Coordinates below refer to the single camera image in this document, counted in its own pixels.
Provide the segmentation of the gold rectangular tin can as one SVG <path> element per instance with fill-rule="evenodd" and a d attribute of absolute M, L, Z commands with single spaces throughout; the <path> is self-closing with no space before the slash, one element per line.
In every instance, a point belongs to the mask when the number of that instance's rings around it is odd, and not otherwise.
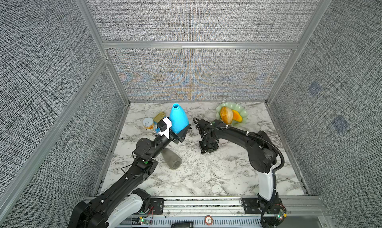
<path fill-rule="evenodd" d="M 154 123 L 158 123 L 160 122 L 162 119 L 164 119 L 166 117 L 166 113 L 165 112 L 159 112 L 154 118 L 153 118 L 153 121 Z"/>

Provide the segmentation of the light green wavy plate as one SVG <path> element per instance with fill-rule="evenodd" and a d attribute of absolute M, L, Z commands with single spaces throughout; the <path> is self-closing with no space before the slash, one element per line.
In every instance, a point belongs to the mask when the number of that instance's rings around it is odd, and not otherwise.
<path fill-rule="evenodd" d="M 234 102 L 220 104 L 215 110 L 217 119 L 229 125 L 239 126 L 245 124 L 248 119 L 244 106 Z"/>

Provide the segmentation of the blue plastic spray bottle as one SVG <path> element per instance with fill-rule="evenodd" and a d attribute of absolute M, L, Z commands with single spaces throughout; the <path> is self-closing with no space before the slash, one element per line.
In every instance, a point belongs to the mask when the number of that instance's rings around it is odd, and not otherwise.
<path fill-rule="evenodd" d="M 178 103 L 173 104 L 169 118 L 172 122 L 171 129 L 175 134 L 180 133 L 189 125 L 188 117 L 184 109 Z"/>

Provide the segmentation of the round white-lid can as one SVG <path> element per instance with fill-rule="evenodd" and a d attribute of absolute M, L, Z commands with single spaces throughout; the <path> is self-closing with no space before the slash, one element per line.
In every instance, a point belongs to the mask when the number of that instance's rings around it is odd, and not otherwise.
<path fill-rule="evenodd" d="M 154 120 L 150 117 L 144 118 L 142 124 L 146 130 L 153 130 L 154 128 Z"/>

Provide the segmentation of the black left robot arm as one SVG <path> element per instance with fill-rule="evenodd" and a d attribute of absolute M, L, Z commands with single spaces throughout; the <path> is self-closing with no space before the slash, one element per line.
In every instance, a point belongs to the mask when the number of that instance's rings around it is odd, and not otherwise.
<path fill-rule="evenodd" d="M 169 137 L 158 135 L 154 140 L 141 138 L 134 154 L 136 158 L 123 176 L 109 189 L 86 203 L 80 201 L 73 209 L 70 228 L 115 228 L 127 217 L 136 213 L 145 214 L 151 196 L 138 186 L 154 172 L 156 157 L 170 143 L 182 143 L 190 129 L 187 125 L 178 134 Z"/>

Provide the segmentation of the small orange fruit slice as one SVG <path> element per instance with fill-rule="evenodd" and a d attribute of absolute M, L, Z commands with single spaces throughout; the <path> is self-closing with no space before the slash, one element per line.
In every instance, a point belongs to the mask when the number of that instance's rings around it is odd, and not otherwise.
<path fill-rule="evenodd" d="M 233 113 L 233 121 L 236 121 L 238 123 L 241 123 L 243 121 L 243 117 L 240 115 L 238 111 L 233 110 L 232 113 Z"/>

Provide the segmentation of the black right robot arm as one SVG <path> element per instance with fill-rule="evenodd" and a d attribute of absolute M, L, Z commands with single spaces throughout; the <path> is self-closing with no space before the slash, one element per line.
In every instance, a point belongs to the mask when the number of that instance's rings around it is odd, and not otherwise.
<path fill-rule="evenodd" d="M 220 139 L 232 142 L 247 151 L 250 165 L 257 171 L 259 180 L 258 207 L 261 210 L 261 226 L 275 228 L 283 221 L 283 215 L 265 218 L 276 206 L 278 197 L 276 171 L 284 166 L 284 157 L 263 131 L 253 133 L 229 126 L 222 121 L 208 122 L 193 118 L 200 133 L 201 153 L 211 153 L 219 148 Z"/>

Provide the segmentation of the grey translucent bottle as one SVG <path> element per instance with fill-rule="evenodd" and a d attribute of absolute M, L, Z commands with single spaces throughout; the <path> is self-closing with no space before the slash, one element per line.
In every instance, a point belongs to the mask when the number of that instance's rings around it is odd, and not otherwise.
<path fill-rule="evenodd" d="M 161 154 L 171 170 L 177 170 L 183 163 L 183 160 L 167 147 L 162 150 Z"/>

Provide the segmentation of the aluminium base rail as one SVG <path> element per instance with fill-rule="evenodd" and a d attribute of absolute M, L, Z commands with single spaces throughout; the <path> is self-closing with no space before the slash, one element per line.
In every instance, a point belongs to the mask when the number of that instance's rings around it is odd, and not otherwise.
<path fill-rule="evenodd" d="M 70 228 L 164 228 L 193 222 L 195 228 L 333 228 L 317 196 L 281 196 L 265 212 L 257 197 L 150 197 L 143 190 L 123 199 L 102 194 L 78 203 Z"/>

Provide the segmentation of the large orange bread roll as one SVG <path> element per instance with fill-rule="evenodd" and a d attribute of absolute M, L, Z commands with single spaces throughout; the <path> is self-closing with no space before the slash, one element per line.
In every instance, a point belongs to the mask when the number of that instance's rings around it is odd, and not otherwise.
<path fill-rule="evenodd" d="M 226 107 L 226 106 L 222 107 L 220 110 L 220 117 L 224 123 L 231 124 L 233 121 L 232 109 L 230 109 L 229 107 Z"/>

